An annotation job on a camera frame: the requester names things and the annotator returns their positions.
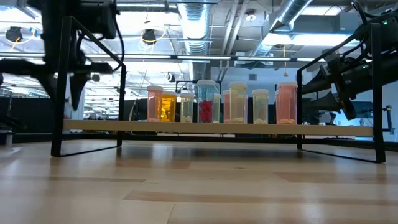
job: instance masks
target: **ceiling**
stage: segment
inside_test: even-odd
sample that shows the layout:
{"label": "ceiling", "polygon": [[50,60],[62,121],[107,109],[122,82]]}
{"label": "ceiling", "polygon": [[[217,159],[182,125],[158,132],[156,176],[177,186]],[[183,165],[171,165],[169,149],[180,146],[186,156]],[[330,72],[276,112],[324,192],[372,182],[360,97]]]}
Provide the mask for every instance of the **ceiling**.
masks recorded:
{"label": "ceiling", "polygon": [[[130,0],[123,0],[118,2],[134,2]],[[376,7],[386,6],[396,1],[366,1],[368,10]],[[210,17],[210,54],[219,55],[223,45],[224,35],[226,33],[226,18],[229,14],[233,1],[222,0],[218,4],[211,7]],[[246,21],[243,19],[241,28],[238,32],[238,39],[233,45],[232,53],[235,52],[249,52],[256,48],[262,40],[262,25],[266,19],[266,15],[278,10],[280,1],[278,0],[263,0],[250,1],[248,9],[254,9],[256,19],[254,21]],[[303,15],[325,15],[333,16],[339,14],[341,11],[353,12],[350,1],[332,1],[314,0],[312,4],[304,10]],[[31,11],[30,16],[22,12],[16,7],[0,6],[0,53],[21,52],[21,53],[43,53],[44,45],[40,39],[42,32],[41,18],[37,11]],[[183,30],[181,28],[180,16],[176,13],[163,12],[137,12],[137,11],[123,11],[121,15],[117,16],[118,24],[123,35],[126,54],[185,54],[185,45]],[[21,44],[14,44],[5,38],[5,32],[10,26],[22,27],[21,33],[23,40]],[[155,45],[148,46],[141,40],[141,34],[145,29],[155,29],[158,41]],[[120,54],[121,46],[119,39],[102,40],[113,53]],[[86,54],[103,54],[104,52],[92,42],[83,41],[82,50]],[[326,47],[305,46],[305,45],[287,45],[286,49],[273,47],[271,52],[278,57],[303,57],[315,58],[321,54],[321,51]],[[34,60],[35,63],[40,63],[40,58]],[[112,67],[116,67],[116,63],[109,62]],[[127,80],[126,80],[126,99],[133,99],[137,97],[145,97],[146,86],[161,85],[169,90],[175,89],[175,84],[166,80],[165,75],[173,74],[176,80],[191,80],[189,73],[189,63],[165,63],[165,62],[126,62],[127,66]],[[258,79],[256,83],[249,83],[252,86],[269,85],[283,80],[283,73],[275,73],[272,71],[284,69],[283,63],[276,63],[271,68],[249,71],[246,69],[239,69],[229,71],[226,74],[225,82],[239,79],[237,75],[247,75],[248,73],[257,73],[262,78]],[[211,76],[216,78],[218,74],[218,67],[211,69]],[[95,110],[101,105],[108,105],[115,110],[118,105],[118,91],[120,75],[119,71],[112,75],[101,75],[99,82],[89,81],[86,85],[86,103],[87,110]],[[42,90],[39,83],[30,77],[15,77],[14,75],[5,74],[4,86],[0,94],[6,95],[14,93],[15,96],[24,97],[45,97],[45,92]]]}

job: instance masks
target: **ceiling light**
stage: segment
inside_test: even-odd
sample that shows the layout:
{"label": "ceiling light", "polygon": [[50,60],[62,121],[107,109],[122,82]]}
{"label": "ceiling light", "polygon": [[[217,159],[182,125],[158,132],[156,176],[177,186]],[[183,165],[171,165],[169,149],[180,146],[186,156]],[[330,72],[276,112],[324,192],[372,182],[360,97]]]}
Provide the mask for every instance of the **ceiling light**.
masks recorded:
{"label": "ceiling light", "polygon": [[262,40],[263,45],[277,45],[277,44],[282,44],[282,45],[288,45],[292,43],[292,39],[288,35],[284,34],[268,34]]}
{"label": "ceiling light", "polygon": [[194,56],[194,55],[183,55],[177,56],[178,59],[183,60],[231,60],[229,56]]}
{"label": "ceiling light", "polygon": [[246,21],[251,22],[256,20],[256,15],[254,15],[255,10],[254,9],[249,9],[246,11]]}
{"label": "ceiling light", "polygon": [[[314,58],[298,58],[298,62],[312,62]],[[318,62],[326,62],[325,59],[321,59]]]}
{"label": "ceiling light", "polygon": [[169,55],[125,55],[124,58],[134,58],[134,59],[170,59]]}
{"label": "ceiling light", "polygon": [[[126,2],[126,3],[118,3],[118,7],[164,7],[164,4],[148,4],[148,3],[134,3],[134,2]],[[176,9],[176,5],[169,5],[169,8]]]}
{"label": "ceiling light", "polygon": [[[299,34],[293,37],[292,44],[304,46],[334,47],[349,37],[349,34]],[[353,40],[346,45],[357,45]]]}
{"label": "ceiling light", "polygon": [[291,58],[279,57],[238,57],[237,60],[259,61],[259,62],[289,62]]}

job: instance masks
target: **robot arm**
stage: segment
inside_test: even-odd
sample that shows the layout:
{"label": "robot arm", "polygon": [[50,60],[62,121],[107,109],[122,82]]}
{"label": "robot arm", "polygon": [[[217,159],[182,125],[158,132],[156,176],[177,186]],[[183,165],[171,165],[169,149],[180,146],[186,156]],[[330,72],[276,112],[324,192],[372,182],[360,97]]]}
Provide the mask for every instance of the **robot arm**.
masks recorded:
{"label": "robot arm", "polygon": [[[59,66],[62,17],[73,16],[90,32],[102,34],[104,39],[114,39],[118,30],[116,3],[112,0],[28,0],[27,3],[41,10],[42,13],[45,64],[36,65],[25,60],[3,59],[0,60],[0,73],[30,75],[38,79],[51,99],[55,101],[57,81],[54,74]],[[108,63],[93,62],[91,65],[86,65],[86,57],[80,50],[84,36],[80,34],[80,41],[77,36],[78,31],[72,27],[68,71],[74,74],[70,78],[70,88],[72,106],[75,110],[78,108],[81,91],[90,79],[90,73],[113,72]]]}

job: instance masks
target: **ceiling duct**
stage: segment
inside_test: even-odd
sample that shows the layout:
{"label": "ceiling duct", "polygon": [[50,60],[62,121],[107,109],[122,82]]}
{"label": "ceiling duct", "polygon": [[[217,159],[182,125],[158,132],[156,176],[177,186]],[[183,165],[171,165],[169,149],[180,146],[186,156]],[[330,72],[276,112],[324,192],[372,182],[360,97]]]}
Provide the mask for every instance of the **ceiling duct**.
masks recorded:
{"label": "ceiling duct", "polygon": [[311,2],[312,0],[284,0],[270,30],[275,30],[282,26],[292,26],[293,22]]}
{"label": "ceiling duct", "polygon": [[[209,4],[178,4],[178,10],[181,15],[182,32],[185,39],[194,39],[195,41],[185,42],[185,48],[189,55],[208,55],[209,42],[200,42],[197,40],[207,39],[209,35]],[[193,62],[190,64],[190,73],[193,80],[210,79],[209,63]]]}
{"label": "ceiling duct", "polygon": [[[278,16],[270,30],[274,30],[282,26],[292,26],[293,22],[311,2],[312,0],[284,0],[279,9]],[[273,45],[267,45],[265,39],[266,37],[264,37],[264,40],[256,47],[252,56],[265,57],[268,54]]]}

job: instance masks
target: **plastic container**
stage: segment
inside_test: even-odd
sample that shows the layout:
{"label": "plastic container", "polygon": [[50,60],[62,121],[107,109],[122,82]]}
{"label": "plastic container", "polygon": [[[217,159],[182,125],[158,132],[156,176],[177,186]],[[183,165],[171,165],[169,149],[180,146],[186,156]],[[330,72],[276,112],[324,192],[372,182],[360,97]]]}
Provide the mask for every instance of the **plastic container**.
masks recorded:
{"label": "plastic container", "polygon": [[230,94],[230,123],[244,124],[246,119],[246,88],[245,82],[229,83]]}
{"label": "plastic container", "polygon": [[151,85],[147,87],[147,121],[160,121],[162,116],[163,87]]}
{"label": "plastic container", "polygon": [[280,109],[278,108],[280,105],[279,103],[279,91],[275,91],[275,117],[276,117],[276,124],[279,124],[279,111]]}
{"label": "plastic container", "polygon": [[162,95],[162,122],[175,121],[175,105],[177,104],[177,94],[173,91],[163,91]]}
{"label": "plastic container", "polygon": [[268,124],[268,90],[253,90],[253,124]]}
{"label": "plastic container", "polygon": [[230,109],[230,91],[229,90],[225,90],[223,92],[223,96],[224,96],[224,124],[229,124],[229,109]]}
{"label": "plastic container", "polygon": [[246,102],[245,102],[245,107],[246,107],[246,119],[244,120],[244,123],[247,124],[248,123],[248,114],[249,114],[249,97],[246,95]]}
{"label": "plastic container", "polygon": [[213,122],[213,102],[216,82],[213,80],[199,80],[198,83],[198,122]]}
{"label": "plastic container", "polygon": [[194,94],[181,93],[181,122],[192,123]]}
{"label": "plastic container", "polygon": [[214,103],[213,103],[213,123],[220,122],[220,101],[221,95],[218,93],[214,94]]}
{"label": "plastic container", "polygon": [[281,82],[278,84],[279,124],[296,124],[297,82]]}

